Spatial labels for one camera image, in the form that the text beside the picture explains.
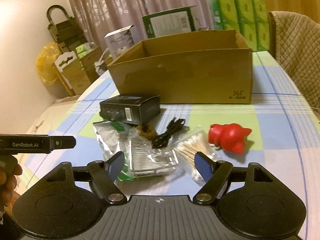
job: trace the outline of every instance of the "tablecloth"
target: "tablecloth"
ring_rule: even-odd
[[[320,230],[320,125],[311,108],[292,80],[268,52],[253,53],[253,89],[250,105],[162,105],[161,114],[152,121],[162,133],[173,117],[185,118],[186,125],[201,125],[205,130],[213,123],[239,123],[252,129],[243,155],[218,151],[220,159],[234,166],[258,162],[278,177],[307,207],[307,218],[300,231],[302,239],[318,239]],[[101,121],[99,102],[117,95],[109,74],[102,75],[61,117],[49,135],[73,135],[74,149],[56,150],[49,155],[23,155],[19,161],[24,173],[20,177],[25,189],[62,161],[84,166],[102,159],[93,122]],[[77,185],[88,188],[87,183]],[[190,176],[157,177],[120,183],[126,194],[184,195],[199,190]]]

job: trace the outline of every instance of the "white wall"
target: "white wall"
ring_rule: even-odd
[[[65,95],[60,84],[46,89],[35,71],[39,52],[53,41],[46,18],[53,4],[72,14],[69,0],[0,0],[0,133],[25,133]],[[52,18],[57,23],[64,20],[58,10]]]

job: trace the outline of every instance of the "yellow plastic bag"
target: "yellow plastic bag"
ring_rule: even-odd
[[[60,55],[61,52],[58,44],[50,42],[43,48],[37,57],[36,71],[41,82],[46,86],[53,85],[58,80],[54,62]]]

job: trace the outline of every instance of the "black cable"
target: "black cable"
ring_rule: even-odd
[[[178,119],[176,121],[176,118],[173,118],[168,126],[167,126],[167,130],[165,131],[165,133],[158,135],[153,141],[152,141],[152,148],[155,149],[159,149],[159,148],[164,148],[167,147],[169,139],[171,138],[171,136],[179,131],[184,123],[186,122],[185,119]]]

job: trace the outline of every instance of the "human hand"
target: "human hand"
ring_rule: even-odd
[[[17,179],[15,175],[19,176],[22,174],[22,168],[19,164],[15,167],[13,174],[7,178],[4,171],[0,170],[0,185],[6,185],[6,188],[0,192],[0,200],[7,207],[10,205],[10,200],[13,196],[13,190],[17,186]]]

